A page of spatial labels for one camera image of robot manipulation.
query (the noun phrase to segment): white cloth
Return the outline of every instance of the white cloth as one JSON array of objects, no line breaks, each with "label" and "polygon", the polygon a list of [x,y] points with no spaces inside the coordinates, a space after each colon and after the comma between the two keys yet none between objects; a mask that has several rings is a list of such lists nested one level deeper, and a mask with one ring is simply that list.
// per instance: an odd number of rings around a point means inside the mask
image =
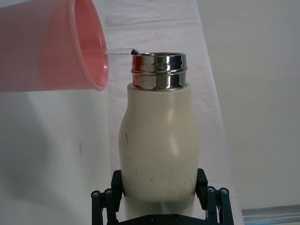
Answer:
[{"label": "white cloth", "polygon": [[[140,52],[187,54],[187,81],[192,85],[193,108],[201,128],[201,155],[209,185],[231,191],[235,224],[243,224],[231,176],[229,153],[210,60],[195,0],[106,0],[105,37],[110,49],[132,47]],[[131,56],[109,57],[108,110],[111,170],[120,168],[118,132],[127,107]],[[204,218],[196,201],[194,217]],[[124,212],[118,214],[124,219]]]}]

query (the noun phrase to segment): pink plastic cup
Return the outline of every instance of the pink plastic cup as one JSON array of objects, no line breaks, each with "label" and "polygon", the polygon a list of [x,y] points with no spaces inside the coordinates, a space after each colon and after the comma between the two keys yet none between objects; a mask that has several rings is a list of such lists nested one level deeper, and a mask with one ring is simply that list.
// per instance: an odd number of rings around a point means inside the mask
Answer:
[{"label": "pink plastic cup", "polygon": [[106,44],[92,0],[3,7],[0,29],[0,92],[106,87]]}]

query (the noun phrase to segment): white bottle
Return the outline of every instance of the white bottle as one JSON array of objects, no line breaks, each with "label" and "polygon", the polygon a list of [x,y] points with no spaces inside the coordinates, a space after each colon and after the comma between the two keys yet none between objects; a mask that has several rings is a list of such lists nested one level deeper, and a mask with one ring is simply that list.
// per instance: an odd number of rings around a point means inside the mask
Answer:
[{"label": "white bottle", "polygon": [[200,144],[186,69],[181,53],[133,56],[119,133],[128,218],[192,209]]}]

